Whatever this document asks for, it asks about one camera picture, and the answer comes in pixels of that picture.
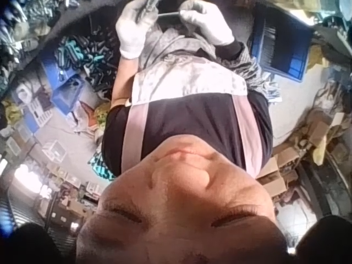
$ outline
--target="pink strap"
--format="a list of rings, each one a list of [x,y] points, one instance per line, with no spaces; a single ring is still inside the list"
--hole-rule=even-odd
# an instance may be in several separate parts
[[[232,96],[240,128],[246,170],[256,178],[262,167],[262,142],[257,122],[247,96]]]
[[[149,104],[131,106],[122,146],[121,172],[133,168],[141,161],[144,131]]]

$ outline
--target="concrete floor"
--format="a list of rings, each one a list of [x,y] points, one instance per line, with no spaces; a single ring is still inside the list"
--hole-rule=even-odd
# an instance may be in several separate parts
[[[284,142],[304,120],[306,112],[313,106],[317,91],[324,87],[326,76],[320,65],[315,65],[305,75],[302,83],[276,76],[283,102],[270,106],[269,112],[274,131],[274,146]]]

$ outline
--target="glove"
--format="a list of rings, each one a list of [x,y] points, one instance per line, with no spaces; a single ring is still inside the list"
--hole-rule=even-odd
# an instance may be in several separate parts
[[[126,59],[135,59],[142,54],[147,32],[158,19],[158,9],[155,8],[139,20],[146,2],[147,0],[134,0],[128,3],[116,23],[120,53]]]
[[[232,30],[215,4],[187,0],[180,6],[180,17],[184,23],[199,26],[210,44],[226,46],[235,41]]]

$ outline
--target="blue plastic bin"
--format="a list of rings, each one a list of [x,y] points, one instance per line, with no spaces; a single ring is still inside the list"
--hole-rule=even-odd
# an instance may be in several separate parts
[[[285,11],[257,4],[251,54],[262,69],[302,82],[314,30]]]
[[[50,101],[65,116],[74,108],[84,85],[84,81],[77,75],[68,80],[63,86],[53,90]]]

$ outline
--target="eye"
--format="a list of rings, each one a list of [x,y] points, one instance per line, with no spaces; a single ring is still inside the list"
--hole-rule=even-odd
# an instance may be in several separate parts
[[[219,219],[212,222],[211,227],[224,227],[232,224],[235,221],[241,220],[243,218],[257,216],[256,206],[240,206],[236,207],[230,214],[222,216]]]
[[[123,216],[124,218],[134,222],[134,223],[142,223],[142,220],[136,216],[135,214],[127,211],[125,208],[122,208],[119,205],[116,205],[115,203],[112,202],[106,202],[103,204],[103,210],[106,210],[108,212],[116,213],[120,216]]]

